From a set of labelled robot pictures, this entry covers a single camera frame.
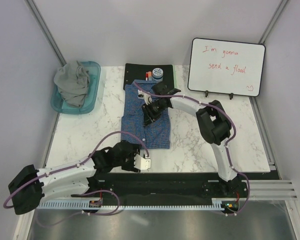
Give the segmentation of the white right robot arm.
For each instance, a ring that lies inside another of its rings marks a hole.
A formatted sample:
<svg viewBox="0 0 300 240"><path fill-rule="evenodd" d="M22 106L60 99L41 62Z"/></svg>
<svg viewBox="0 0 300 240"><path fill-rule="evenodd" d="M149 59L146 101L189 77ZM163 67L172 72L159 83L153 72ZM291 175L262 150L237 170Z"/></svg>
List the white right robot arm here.
<svg viewBox="0 0 300 240"><path fill-rule="evenodd" d="M181 94L177 88L169 90L162 82L152 87L153 93L142 89L136 82L133 84L137 87L138 97L144 100L142 111L145 127L157 121L168 108L183 111L196 118L202 138L211 144L218 176L223 180L219 184L219 191L225 197L232 196L237 191L233 180L238 173L232 164L229 142L236 136L237 131L222 104L218 100L203 103Z"/></svg>

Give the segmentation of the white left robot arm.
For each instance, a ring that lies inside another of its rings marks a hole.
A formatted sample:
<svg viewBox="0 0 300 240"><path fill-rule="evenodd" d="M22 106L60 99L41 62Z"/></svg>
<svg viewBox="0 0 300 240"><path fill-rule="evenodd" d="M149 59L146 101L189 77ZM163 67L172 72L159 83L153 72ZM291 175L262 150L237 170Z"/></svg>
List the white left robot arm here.
<svg viewBox="0 0 300 240"><path fill-rule="evenodd" d="M135 159L140 156L140 150L140 144L122 140L73 163L40 169L32 164L25 166L8 185L15 214L26 214L41 203L61 197L96 196L100 191L99 174L107 174L117 167L139 172Z"/></svg>

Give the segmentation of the blue checkered long sleeve shirt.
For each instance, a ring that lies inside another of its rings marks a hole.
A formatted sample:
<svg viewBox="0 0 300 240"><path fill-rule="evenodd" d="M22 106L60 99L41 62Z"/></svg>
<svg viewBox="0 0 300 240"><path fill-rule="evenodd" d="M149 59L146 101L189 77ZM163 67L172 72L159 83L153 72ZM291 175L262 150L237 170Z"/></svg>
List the blue checkered long sleeve shirt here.
<svg viewBox="0 0 300 240"><path fill-rule="evenodd" d="M134 84L125 86L124 112L121 130L138 137L148 149L169 149L171 147L171 122L168 110L154 123L144 126L142 105L145 101L138 97L139 90Z"/></svg>

